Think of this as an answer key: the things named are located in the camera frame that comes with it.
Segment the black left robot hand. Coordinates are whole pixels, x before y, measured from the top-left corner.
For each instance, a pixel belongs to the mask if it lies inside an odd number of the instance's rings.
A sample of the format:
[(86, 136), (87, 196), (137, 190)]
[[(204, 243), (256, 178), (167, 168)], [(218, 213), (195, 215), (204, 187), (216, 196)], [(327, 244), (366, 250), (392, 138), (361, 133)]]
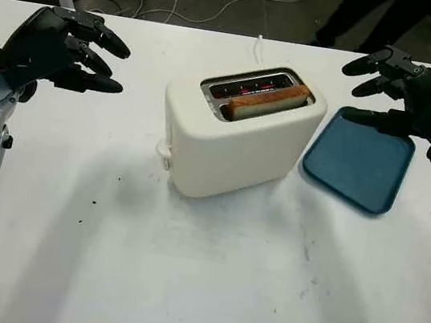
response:
[(127, 45), (88, 12), (42, 7), (12, 33), (0, 50), (0, 75), (19, 102), (36, 93), (38, 80), (72, 92), (122, 93), (107, 63), (90, 48), (94, 43), (119, 59), (130, 56)]

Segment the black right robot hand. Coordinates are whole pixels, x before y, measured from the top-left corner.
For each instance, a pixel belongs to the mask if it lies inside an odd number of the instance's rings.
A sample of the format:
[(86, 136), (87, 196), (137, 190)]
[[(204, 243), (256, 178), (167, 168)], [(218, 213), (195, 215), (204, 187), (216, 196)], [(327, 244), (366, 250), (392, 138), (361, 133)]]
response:
[(427, 157), (431, 161), (431, 67), (413, 63), (411, 56), (393, 46), (365, 55), (342, 67), (346, 76), (378, 73), (373, 79), (353, 88), (354, 97), (385, 93), (402, 100), (404, 110), (374, 112), (355, 109), (346, 116), (358, 125), (373, 127), (394, 137), (416, 136), (430, 143)]

